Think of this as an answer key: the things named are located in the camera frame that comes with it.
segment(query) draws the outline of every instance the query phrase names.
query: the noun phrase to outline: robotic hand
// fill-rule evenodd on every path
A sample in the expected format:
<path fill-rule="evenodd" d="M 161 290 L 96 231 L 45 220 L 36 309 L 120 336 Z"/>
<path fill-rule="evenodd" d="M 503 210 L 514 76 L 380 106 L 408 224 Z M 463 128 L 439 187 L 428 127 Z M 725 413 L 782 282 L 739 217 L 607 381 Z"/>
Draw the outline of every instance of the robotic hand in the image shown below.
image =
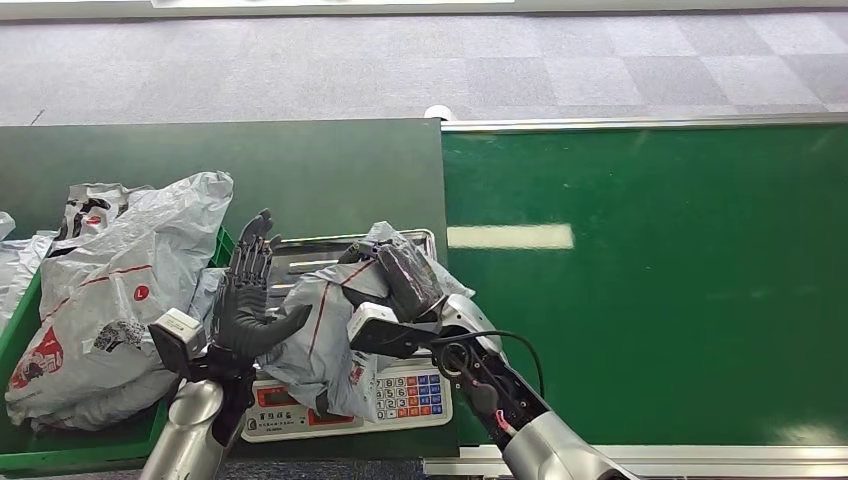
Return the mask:
<path fill-rule="evenodd" d="M 379 262 L 391 293 L 386 299 L 351 293 L 348 300 L 390 306 L 399 321 L 366 320 L 351 348 L 401 358 L 429 348 L 433 364 L 465 397 L 518 480 L 637 480 L 583 441 L 509 366 L 500 336 L 529 343 L 495 330 L 470 299 L 444 296 L 414 248 L 377 245 L 360 254 Z"/>
<path fill-rule="evenodd" d="M 177 309 L 150 325 L 165 367 L 185 382 L 168 411 L 156 447 L 141 478 L 207 480 L 241 433 L 244 412 L 253 405 L 254 361 L 306 323 L 310 306 L 286 317 L 265 311 L 267 277 L 279 237 L 265 238 L 273 222 L 268 210 L 251 220 L 233 251 L 213 307 L 212 342 L 200 323 Z"/>

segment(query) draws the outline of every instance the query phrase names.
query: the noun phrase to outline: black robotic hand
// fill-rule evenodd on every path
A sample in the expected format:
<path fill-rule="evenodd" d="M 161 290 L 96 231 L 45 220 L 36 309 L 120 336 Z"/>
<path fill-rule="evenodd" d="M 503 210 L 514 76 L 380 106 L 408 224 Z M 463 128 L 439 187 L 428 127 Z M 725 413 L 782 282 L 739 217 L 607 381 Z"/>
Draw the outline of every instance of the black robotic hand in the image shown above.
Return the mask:
<path fill-rule="evenodd" d="M 271 257 L 280 242 L 279 236 L 265 241 L 273 224 L 265 209 L 244 227 L 215 298 L 212 341 L 241 358 L 253 359 L 293 335 L 312 310 L 304 305 L 287 316 L 266 314 Z"/>

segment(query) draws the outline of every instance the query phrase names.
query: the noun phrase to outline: digital scale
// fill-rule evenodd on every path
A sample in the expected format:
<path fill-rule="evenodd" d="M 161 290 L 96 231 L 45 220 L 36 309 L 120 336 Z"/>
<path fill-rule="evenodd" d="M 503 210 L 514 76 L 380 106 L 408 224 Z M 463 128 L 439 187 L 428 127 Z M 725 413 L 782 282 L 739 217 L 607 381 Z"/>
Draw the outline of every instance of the digital scale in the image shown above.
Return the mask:
<path fill-rule="evenodd" d="M 453 417 L 450 383 L 426 359 L 398 360 L 377 374 L 377 421 L 317 415 L 297 403 L 279 381 L 253 383 L 256 403 L 245 413 L 241 438 L 251 443 L 383 432 L 444 425 Z"/>
<path fill-rule="evenodd" d="M 400 232 L 433 259 L 436 247 L 429 230 Z M 363 235 L 344 235 L 282 242 L 274 250 L 268 289 L 269 311 L 282 305 L 300 275 L 336 263 Z M 329 437 L 444 425 L 453 417 L 450 383 L 429 358 L 397 360 L 377 374 L 377 421 L 342 415 L 318 415 L 297 403 L 280 381 L 261 370 L 253 383 L 254 405 L 245 413 L 241 437 L 251 443 Z"/>

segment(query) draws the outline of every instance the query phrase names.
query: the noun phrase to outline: green plastic crate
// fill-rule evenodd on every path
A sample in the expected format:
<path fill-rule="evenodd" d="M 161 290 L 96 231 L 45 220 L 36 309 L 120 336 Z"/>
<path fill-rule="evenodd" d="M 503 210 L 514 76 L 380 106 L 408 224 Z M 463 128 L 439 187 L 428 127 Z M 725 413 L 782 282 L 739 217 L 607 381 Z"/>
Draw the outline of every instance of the green plastic crate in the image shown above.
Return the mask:
<path fill-rule="evenodd" d="M 230 263 L 233 240 L 222 227 L 209 266 Z M 41 273 L 36 272 L 18 308 L 0 335 L 0 385 L 3 391 L 29 341 L 41 326 Z M 140 466 L 153 450 L 168 419 L 168 401 L 155 405 L 111 428 L 98 432 L 61 431 L 36 435 L 17 427 L 6 416 L 0 397 L 0 474 L 10 477 L 60 475 Z"/>

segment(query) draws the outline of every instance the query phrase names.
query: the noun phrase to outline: package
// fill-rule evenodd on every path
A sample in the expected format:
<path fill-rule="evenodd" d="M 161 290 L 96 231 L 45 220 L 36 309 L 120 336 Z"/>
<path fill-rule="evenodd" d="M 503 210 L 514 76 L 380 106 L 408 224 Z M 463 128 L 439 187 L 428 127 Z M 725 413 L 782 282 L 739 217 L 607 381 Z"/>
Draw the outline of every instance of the package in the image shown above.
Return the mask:
<path fill-rule="evenodd" d="M 89 187 L 72 187 L 68 204 L 85 205 L 73 194 Z M 105 226 L 57 242 L 42 263 L 42 326 L 6 392 L 13 423 L 95 430 L 166 393 L 176 376 L 162 367 L 147 325 L 169 308 L 188 309 L 232 188 L 228 175 L 205 172 L 161 190 L 97 190 L 127 205 L 92 207 L 86 215 L 100 208 Z M 113 208 L 123 212 L 112 216 Z M 66 221 L 77 214 L 66 211 Z"/>
<path fill-rule="evenodd" d="M 0 240 L 14 228 L 12 217 L 0 212 Z M 56 232 L 39 231 L 26 240 L 0 241 L 0 332 L 18 308 L 55 236 Z"/>
<path fill-rule="evenodd" d="M 386 222 L 374 224 L 365 239 L 392 239 L 396 244 L 415 248 Z M 444 267 L 431 259 L 427 261 L 445 294 L 474 294 Z M 303 405 L 321 411 L 317 400 L 326 392 L 329 413 L 376 421 L 376 375 L 393 359 L 350 349 L 347 323 L 353 306 L 345 298 L 342 285 L 377 297 L 389 292 L 380 267 L 373 260 L 304 274 L 282 308 L 288 313 L 295 306 L 312 305 L 306 325 L 260 357 L 259 363 L 266 373 L 285 383 L 288 393 Z"/>
<path fill-rule="evenodd" d="M 67 251 L 89 241 L 109 228 L 138 195 L 151 190 L 149 185 L 126 188 L 119 183 L 72 185 L 54 250 Z"/>
<path fill-rule="evenodd" d="M 204 268 L 200 272 L 200 280 L 194 289 L 194 296 L 188 306 L 188 316 L 197 320 L 206 330 L 206 341 L 212 339 L 212 307 L 215 306 L 215 295 L 218 285 L 224 279 L 229 268 Z"/>

